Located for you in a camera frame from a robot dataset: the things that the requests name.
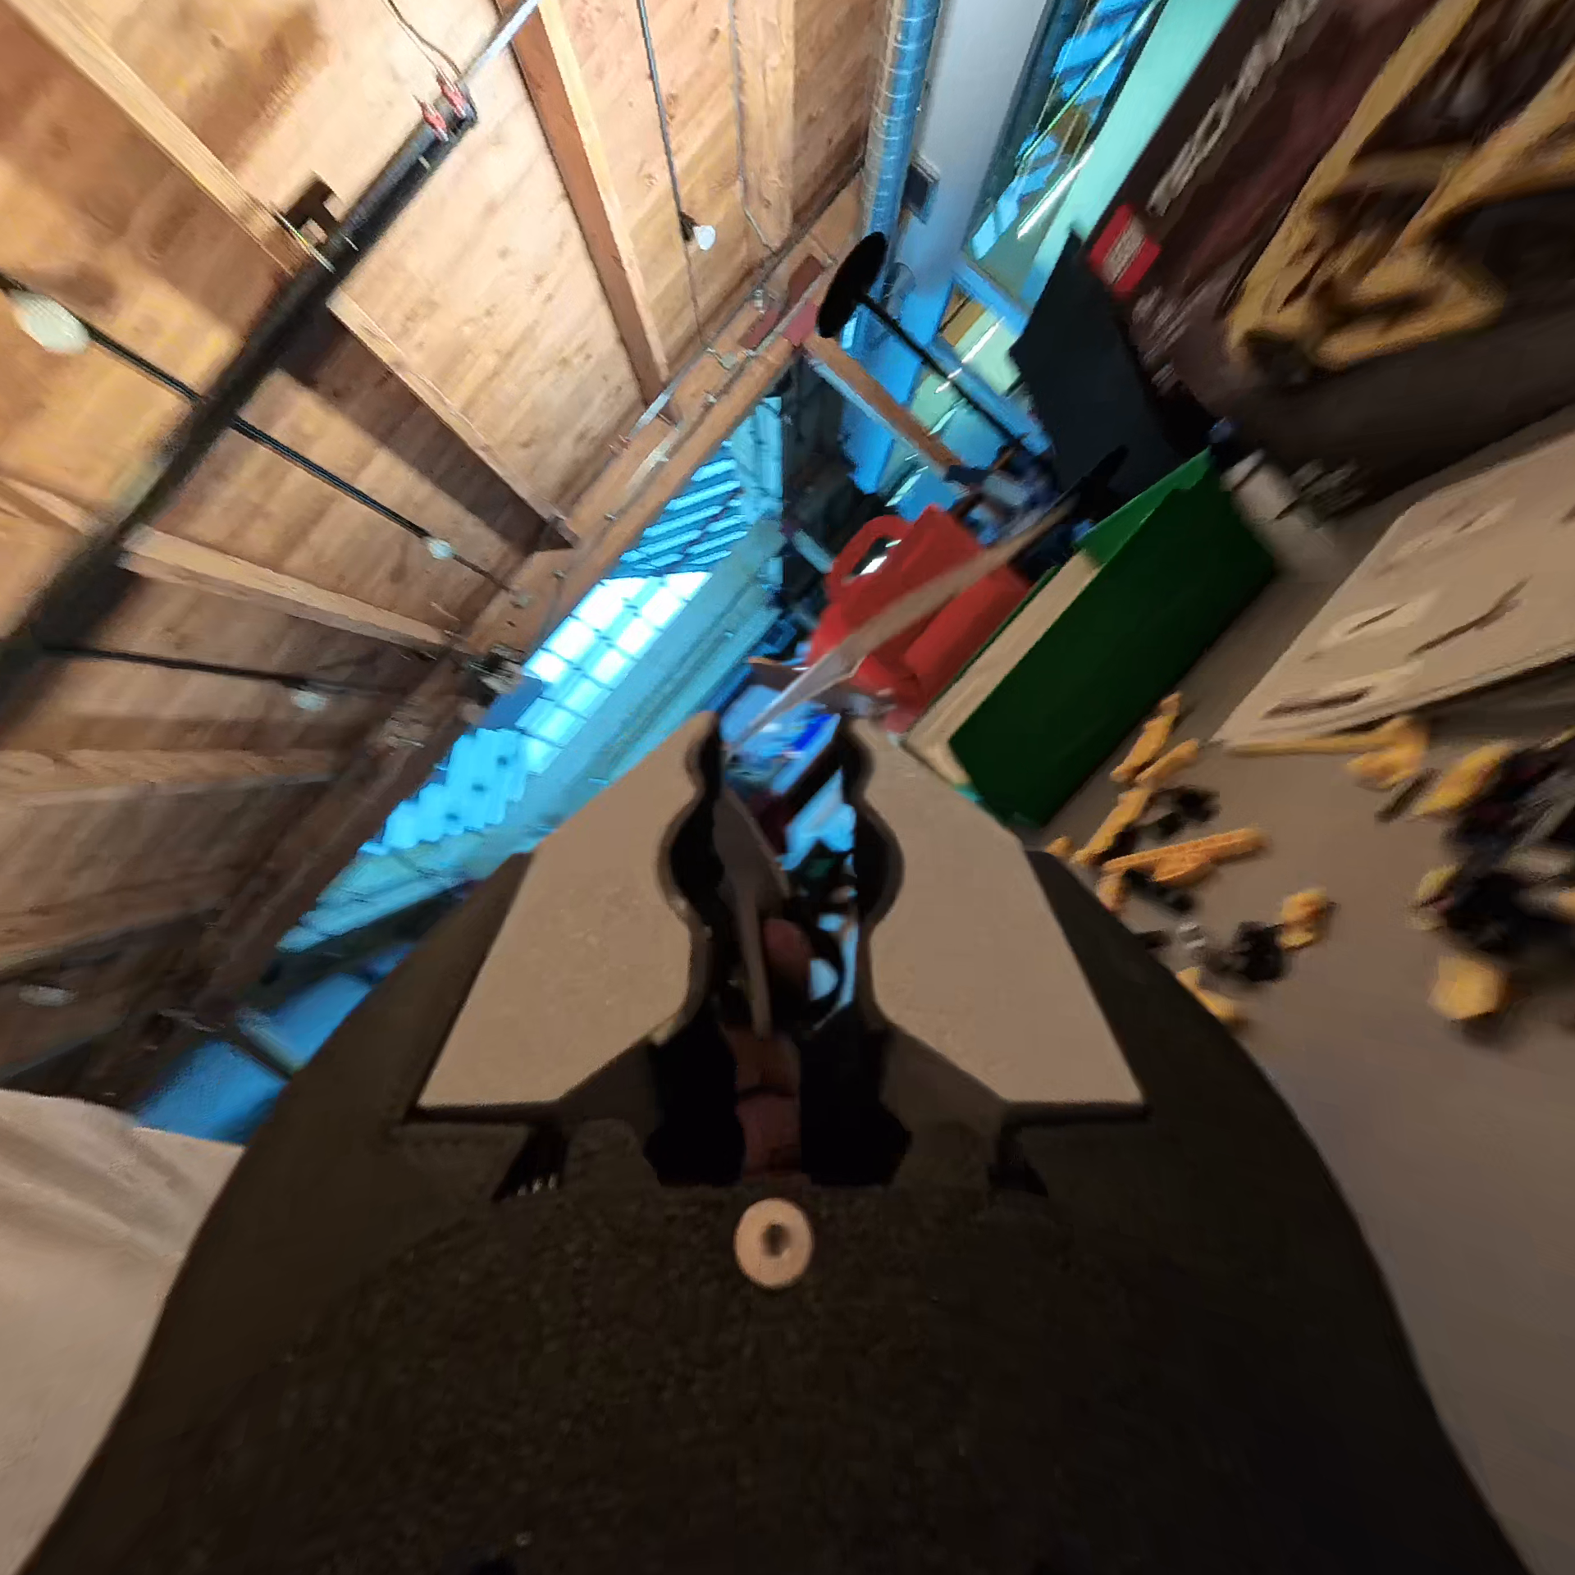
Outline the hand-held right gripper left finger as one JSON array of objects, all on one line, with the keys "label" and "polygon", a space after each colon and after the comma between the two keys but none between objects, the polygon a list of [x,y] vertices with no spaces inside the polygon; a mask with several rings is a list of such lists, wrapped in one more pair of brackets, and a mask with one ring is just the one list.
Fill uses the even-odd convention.
[{"label": "hand-held right gripper left finger", "polygon": [[521,859],[418,1094],[423,1115],[523,1122],[505,1184],[549,1184],[610,1122],[667,1184],[741,1171],[738,1056],[716,1004],[738,961],[718,718],[680,723]]}]

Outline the red fabric bag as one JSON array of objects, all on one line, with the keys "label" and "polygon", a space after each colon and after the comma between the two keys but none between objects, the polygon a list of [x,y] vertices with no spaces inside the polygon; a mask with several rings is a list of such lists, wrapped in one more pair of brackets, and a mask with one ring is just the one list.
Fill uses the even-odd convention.
[{"label": "red fabric bag", "polygon": [[[903,595],[984,553],[970,530],[938,505],[926,505],[915,520],[882,515],[864,521],[824,572],[824,604],[805,661],[824,658]],[[1033,585],[1015,561],[992,567],[877,643],[849,676],[849,686],[867,699],[885,700],[888,725],[905,731],[1030,597]]]}]

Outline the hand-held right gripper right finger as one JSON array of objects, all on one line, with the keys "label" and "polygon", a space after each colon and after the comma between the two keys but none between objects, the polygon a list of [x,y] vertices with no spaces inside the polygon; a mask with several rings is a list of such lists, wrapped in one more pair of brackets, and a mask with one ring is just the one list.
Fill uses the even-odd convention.
[{"label": "hand-held right gripper right finger", "polygon": [[1021,841],[872,722],[846,727],[851,999],[810,1056],[818,1184],[1046,1174],[1144,1132],[1144,1091]]}]

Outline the silver ventilation duct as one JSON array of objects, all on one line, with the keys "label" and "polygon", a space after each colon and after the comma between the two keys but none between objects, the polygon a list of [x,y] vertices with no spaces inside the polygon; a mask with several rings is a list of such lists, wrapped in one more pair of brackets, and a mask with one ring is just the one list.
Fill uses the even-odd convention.
[{"label": "silver ventilation duct", "polygon": [[892,234],[926,88],[939,1],[888,1],[861,165],[865,233]]}]

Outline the yellow black brick car model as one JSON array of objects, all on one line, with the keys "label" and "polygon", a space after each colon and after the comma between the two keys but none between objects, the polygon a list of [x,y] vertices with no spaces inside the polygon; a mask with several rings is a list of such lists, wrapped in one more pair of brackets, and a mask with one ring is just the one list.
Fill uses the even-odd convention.
[{"label": "yellow black brick car model", "polygon": [[1389,718],[1353,735],[1348,774],[1384,797],[1379,818],[1435,830],[1438,861],[1404,900],[1407,928],[1433,948],[1427,1009],[1491,1038],[1525,989],[1571,968],[1571,728],[1432,754],[1425,722]]}]

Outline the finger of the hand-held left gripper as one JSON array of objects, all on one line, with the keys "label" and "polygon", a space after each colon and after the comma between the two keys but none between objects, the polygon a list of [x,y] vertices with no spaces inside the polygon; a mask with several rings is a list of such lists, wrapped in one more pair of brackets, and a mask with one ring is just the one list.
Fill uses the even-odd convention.
[{"label": "finger of the hand-held left gripper", "polygon": [[751,1030],[770,1037],[775,1028],[764,923],[783,912],[788,884],[764,832],[733,791],[716,797],[716,855]]}]

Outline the white cardboard sheets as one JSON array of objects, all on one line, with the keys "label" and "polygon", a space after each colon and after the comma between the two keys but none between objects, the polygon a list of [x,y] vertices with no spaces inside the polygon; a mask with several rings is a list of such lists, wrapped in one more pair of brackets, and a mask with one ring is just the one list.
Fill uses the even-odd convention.
[{"label": "white cardboard sheets", "polygon": [[913,722],[902,740],[907,753],[952,786],[967,782],[967,771],[959,764],[951,743],[954,733],[993,695],[998,684],[1031,653],[1053,622],[1092,585],[1098,572],[1098,562],[1089,553],[1077,551],[1048,574]]}]

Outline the pile of yellow panel bricks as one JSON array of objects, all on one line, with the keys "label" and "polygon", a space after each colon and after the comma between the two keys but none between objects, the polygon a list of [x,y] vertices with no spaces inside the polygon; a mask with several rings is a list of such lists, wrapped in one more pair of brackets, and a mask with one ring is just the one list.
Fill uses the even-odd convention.
[{"label": "pile of yellow panel bricks", "polygon": [[1136,938],[1171,966],[1199,1007],[1238,1032],[1248,1015],[1226,986],[1282,979],[1294,953],[1325,938],[1333,900],[1322,887],[1300,887],[1272,917],[1244,919],[1222,941],[1210,937],[1199,915],[1200,891],[1226,868],[1266,856],[1269,836],[1253,825],[1213,827],[1217,792],[1187,777],[1203,745],[1185,735],[1185,715],[1180,692],[1159,699],[1110,768],[1115,795],[1103,818],[1082,838],[1053,836],[1044,853],[1085,876],[1112,917],[1125,919],[1138,904],[1162,919]]}]

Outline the black office chair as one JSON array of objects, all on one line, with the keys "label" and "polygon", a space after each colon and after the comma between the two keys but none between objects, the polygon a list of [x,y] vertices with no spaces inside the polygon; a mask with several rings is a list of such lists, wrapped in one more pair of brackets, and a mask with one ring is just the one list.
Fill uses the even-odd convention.
[{"label": "black office chair", "polygon": [[1133,497],[1197,456],[1162,415],[1080,239],[1051,266],[1008,359],[1059,480],[1075,482],[1120,454],[1110,485]]}]

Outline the black ceiling pipe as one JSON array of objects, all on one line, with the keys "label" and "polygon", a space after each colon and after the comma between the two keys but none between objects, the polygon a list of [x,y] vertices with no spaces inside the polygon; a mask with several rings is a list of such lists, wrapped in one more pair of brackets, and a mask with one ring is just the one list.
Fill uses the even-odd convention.
[{"label": "black ceiling pipe", "polygon": [[239,351],[194,400],[149,477],[130,487],[127,502],[93,523],[86,541],[29,600],[17,626],[3,640],[3,705],[11,704],[30,669],[44,659],[45,636],[81,628],[89,602],[108,592],[129,536],[152,525],[175,502],[219,439],[240,420],[245,405],[326,316],[337,289],[380,246],[388,228],[478,120],[473,97],[460,85],[442,88],[419,110],[421,116],[400,149],[326,228],[322,244],[275,292]]}]

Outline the grey building instruction booklet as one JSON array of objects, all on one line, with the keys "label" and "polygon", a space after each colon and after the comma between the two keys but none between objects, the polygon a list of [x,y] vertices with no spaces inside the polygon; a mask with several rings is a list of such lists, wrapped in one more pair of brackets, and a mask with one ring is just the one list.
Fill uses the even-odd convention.
[{"label": "grey building instruction booklet", "polygon": [[1405,508],[1213,738],[1351,733],[1571,659],[1573,439]]}]

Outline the dark toy car box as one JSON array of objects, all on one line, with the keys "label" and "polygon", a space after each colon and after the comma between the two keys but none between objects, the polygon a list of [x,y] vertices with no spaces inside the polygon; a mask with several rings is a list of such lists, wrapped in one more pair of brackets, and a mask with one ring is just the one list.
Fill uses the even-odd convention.
[{"label": "dark toy car box", "polygon": [[1082,254],[1287,474],[1381,495],[1571,408],[1573,5],[1236,5]]}]

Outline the large window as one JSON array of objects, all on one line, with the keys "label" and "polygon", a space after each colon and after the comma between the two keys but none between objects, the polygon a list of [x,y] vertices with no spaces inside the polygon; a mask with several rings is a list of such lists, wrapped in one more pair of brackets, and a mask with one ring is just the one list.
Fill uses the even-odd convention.
[{"label": "large window", "polygon": [[360,853],[434,871],[439,850],[505,828],[534,835],[575,774],[585,733],[680,645],[695,602],[726,589],[760,600],[777,576],[783,397],[764,395],[662,505],[634,546],[560,618],[506,695],[508,718],[470,727]]}]

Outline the black disc on pole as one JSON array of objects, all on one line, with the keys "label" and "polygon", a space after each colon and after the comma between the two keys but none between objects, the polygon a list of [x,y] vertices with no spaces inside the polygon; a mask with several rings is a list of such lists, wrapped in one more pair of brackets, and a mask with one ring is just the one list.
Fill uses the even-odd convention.
[{"label": "black disc on pole", "polygon": [[836,266],[802,354],[844,402],[907,444],[933,471],[1015,449],[1043,457],[1049,441],[1031,412],[990,387],[949,339],[921,344],[875,298],[888,243],[874,231]]}]

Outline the dark green plastic bin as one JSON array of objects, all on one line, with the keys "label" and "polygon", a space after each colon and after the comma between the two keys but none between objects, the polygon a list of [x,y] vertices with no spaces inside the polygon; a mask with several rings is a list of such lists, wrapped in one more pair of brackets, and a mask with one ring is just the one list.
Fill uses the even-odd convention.
[{"label": "dark green plastic bin", "polygon": [[1208,451],[1092,526],[1079,551],[1097,577],[954,733],[966,782],[939,776],[1016,828],[1051,822],[1276,576]]}]

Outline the long pale wooden bar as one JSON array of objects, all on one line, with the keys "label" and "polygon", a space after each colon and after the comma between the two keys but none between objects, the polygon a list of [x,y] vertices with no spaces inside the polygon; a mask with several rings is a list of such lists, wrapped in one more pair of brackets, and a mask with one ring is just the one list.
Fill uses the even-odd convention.
[{"label": "long pale wooden bar", "polygon": [[751,718],[738,731],[736,738],[726,743],[726,753],[736,756],[746,741],[774,725],[785,712],[829,695],[836,686],[852,679],[861,663],[880,645],[897,638],[911,623],[931,618],[970,590],[975,582],[1008,566],[1020,553],[1067,521],[1077,512],[1077,505],[1077,497],[1066,494],[1059,502],[1039,510],[1031,520],[985,548],[974,559],[946,567],[933,579],[900,594],[864,623],[834,641],[820,658],[797,669],[795,676],[779,689],[777,699],[769,702],[756,718]]}]

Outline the grey desk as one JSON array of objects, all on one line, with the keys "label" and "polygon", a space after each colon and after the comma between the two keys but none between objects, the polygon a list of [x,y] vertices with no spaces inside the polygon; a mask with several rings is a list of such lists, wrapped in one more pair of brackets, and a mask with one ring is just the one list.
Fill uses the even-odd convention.
[{"label": "grey desk", "polygon": [[1492,1040],[1423,1002],[1443,861],[1331,758],[1218,758],[1269,836],[1218,900],[1325,887],[1330,937],[1244,1040],[1031,855],[1149,1083],[1149,1112],[1031,1129],[1103,1263],[1098,1358],[1044,1481],[1053,1571],[1571,1571],[1571,1037],[1556,994]]}]

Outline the person in white shirt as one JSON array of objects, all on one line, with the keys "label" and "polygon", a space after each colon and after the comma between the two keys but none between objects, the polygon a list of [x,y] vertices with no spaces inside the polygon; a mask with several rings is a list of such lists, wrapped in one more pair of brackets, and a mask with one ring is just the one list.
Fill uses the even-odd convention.
[{"label": "person in white shirt", "polygon": [[234,1143],[1,1091],[1,1570],[19,1571],[121,1407]]}]

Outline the round white ceiling lamp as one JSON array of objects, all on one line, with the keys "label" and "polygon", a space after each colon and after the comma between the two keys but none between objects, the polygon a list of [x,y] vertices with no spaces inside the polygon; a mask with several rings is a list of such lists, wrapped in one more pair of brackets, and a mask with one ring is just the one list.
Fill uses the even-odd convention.
[{"label": "round white ceiling lamp", "polygon": [[93,334],[80,318],[52,297],[22,285],[3,285],[9,316],[30,344],[57,357],[75,357],[93,346]]}]

